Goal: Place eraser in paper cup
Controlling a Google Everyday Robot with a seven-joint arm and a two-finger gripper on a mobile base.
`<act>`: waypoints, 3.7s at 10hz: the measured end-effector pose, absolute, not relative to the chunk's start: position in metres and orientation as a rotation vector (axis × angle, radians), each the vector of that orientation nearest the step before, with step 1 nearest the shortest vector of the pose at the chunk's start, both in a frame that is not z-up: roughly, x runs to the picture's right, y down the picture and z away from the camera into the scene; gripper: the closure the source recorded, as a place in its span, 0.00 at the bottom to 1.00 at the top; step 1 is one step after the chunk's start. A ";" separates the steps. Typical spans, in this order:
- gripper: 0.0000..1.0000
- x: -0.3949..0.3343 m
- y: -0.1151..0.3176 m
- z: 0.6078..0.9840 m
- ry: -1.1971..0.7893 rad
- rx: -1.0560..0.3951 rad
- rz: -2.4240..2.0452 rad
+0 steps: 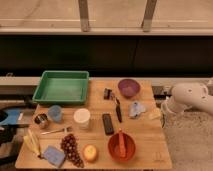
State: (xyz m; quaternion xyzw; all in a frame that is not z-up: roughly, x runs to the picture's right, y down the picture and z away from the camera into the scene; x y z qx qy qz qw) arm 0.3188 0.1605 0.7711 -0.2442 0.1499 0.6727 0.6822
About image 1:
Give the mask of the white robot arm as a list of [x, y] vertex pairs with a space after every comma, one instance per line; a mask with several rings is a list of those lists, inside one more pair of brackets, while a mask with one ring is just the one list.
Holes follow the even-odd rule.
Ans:
[[164, 114], [179, 114], [191, 107], [213, 116], [213, 96], [205, 84], [176, 84], [171, 89], [171, 96], [161, 104], [161, 111]]

